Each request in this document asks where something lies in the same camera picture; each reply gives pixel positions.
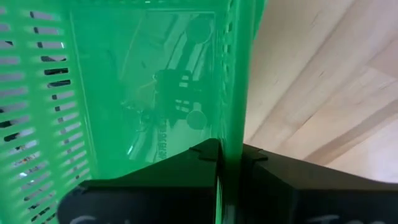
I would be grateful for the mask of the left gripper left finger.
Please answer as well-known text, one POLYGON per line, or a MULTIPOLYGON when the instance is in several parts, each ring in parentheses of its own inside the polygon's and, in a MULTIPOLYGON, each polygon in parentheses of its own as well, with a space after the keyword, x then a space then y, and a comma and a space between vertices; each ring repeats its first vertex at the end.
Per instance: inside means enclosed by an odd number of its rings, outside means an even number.
POLYGON ((214 223, 219 154, 211 138, 122 177, 80 185, 98 223, 214 223))

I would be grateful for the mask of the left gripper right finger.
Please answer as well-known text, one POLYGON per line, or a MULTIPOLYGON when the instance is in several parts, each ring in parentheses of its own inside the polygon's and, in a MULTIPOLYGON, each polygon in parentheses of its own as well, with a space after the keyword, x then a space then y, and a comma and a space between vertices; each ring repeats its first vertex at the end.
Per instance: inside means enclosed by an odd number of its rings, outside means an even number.
POLYGON ((245 223, 385 223, 384 184, 245 144, 245 223))

